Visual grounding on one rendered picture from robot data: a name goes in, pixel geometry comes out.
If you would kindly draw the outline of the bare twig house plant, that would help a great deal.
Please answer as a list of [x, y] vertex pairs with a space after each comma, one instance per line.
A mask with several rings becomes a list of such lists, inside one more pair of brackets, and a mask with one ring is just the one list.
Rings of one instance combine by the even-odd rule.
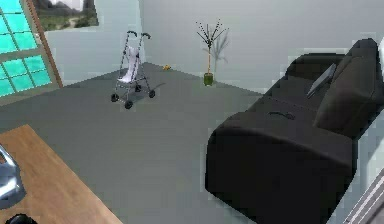
[[205, 86], [212, 86], [217, 62], [219, 60], [227, 61], [222, 52], [229, 44], [229, 29], [223, 27], [221, 20], [217, 21], [213, 30], [210, 29], [209, 25], [203, 26], [201, 22], [197, 22], [197, 25], [200, 29], [197, 34], [207, 45], [204, 51], [208, 53], [207, 72], [203, 75], [203, 83]]

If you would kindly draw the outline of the white baby stroller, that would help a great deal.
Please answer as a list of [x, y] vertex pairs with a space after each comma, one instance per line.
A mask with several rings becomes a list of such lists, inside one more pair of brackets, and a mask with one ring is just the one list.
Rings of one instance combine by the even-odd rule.
[[140, 48], [142, 46], [143, 37], [146, 36], [150, 39], [151, 35], [146, 32], [141, 33], [139, 46], [134, 48], [128, 44], [131, 34], [135, 37], [138, 36], [135, 31], [129, 30], [127, 32], [119, 75], [116, 80], [114, 93], [111, 95], [112, 102], [123, 102], [126, 109], [130, 109], [133, 106], [133, 102], [129, 99], [130, 89], [134, 88], [136, 92], [140, 92], [142, 90], [142, 86], [139, 84], [139, 81], [141, 80], [146, 82], [148, 96], [153, 98], [156, 95], [155, 90], [152, 89], [148, 83], [147, 76], [140, 59]]

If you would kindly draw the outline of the small dark object on sofa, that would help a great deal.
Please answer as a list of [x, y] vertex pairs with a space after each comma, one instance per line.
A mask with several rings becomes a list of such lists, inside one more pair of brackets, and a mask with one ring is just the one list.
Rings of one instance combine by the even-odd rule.
[[271, 111], [271, 112], [268, 112], [269, 115], [279, 115], [279, 116], [283, 116], [285, 117], [286, 119], [289, 119], [289, 120], [295, 120], [295, 116], [291, 113], [288, 113], [288, 112], [280, 112], [280, 111]]

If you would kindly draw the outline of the black sofa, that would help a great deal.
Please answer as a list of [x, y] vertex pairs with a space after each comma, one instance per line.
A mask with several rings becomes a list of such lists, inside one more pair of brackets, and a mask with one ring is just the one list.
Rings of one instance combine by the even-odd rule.
[[[331, 64], [333, 78], [308, 98]], [[205, 188], [256, 224], [326, 224], [355, 176], [358, 141], [382, 110], [375, 40], [358, 40], [344, 54], [303, 54], [212, 132]]]

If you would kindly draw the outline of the grey laptop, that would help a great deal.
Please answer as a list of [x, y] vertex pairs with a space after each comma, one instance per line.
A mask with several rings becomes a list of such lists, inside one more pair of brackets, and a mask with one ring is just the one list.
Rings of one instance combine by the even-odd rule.
[[307, 97], [311, 98], [326, 82], [333, 78], [336, 65], [331, 64], [312, 84], [307, 93]]

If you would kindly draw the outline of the brown wooden table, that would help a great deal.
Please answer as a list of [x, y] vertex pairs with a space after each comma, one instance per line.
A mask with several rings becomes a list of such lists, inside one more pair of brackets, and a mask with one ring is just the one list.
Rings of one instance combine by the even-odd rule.
[[38, 224], [123, 224], [28, 125], [0, 134], [16, 160], [26, 196], [0, 210], [0, 224], [26, 214]]

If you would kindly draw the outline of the framed landscape picture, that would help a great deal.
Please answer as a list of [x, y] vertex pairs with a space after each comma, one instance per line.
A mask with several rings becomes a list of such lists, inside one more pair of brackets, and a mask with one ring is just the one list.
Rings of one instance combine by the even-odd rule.
[[95, 0], [32, 0], [45, 31], [98, 26]]

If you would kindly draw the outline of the shiny silver metal object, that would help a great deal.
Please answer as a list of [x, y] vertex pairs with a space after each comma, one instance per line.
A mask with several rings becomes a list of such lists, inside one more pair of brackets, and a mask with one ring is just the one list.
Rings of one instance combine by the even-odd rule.
[[11, 208], [26, 195], [16, 160], [0, 144], [0, 210]]

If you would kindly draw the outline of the grey striped furniture corner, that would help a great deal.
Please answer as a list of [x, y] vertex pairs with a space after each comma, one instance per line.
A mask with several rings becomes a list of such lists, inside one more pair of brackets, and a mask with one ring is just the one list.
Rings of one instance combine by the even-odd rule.
[[355, 204], [343, 224], [369, 224], [384, 205], [384, 168]]

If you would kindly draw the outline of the small black round object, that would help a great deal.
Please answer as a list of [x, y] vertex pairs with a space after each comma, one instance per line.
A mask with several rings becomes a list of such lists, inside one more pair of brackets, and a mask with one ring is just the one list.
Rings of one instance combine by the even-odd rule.
[[26, 214], [16, 214], [10, 217], [5, 224], [37, 224], [37, 222]]

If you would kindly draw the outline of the window with brown frame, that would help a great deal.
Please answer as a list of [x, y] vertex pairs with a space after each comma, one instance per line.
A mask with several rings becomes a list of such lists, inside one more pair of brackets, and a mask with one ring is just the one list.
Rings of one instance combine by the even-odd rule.
[[62, 88], [32, 0], [0, 0], [0, 99]]

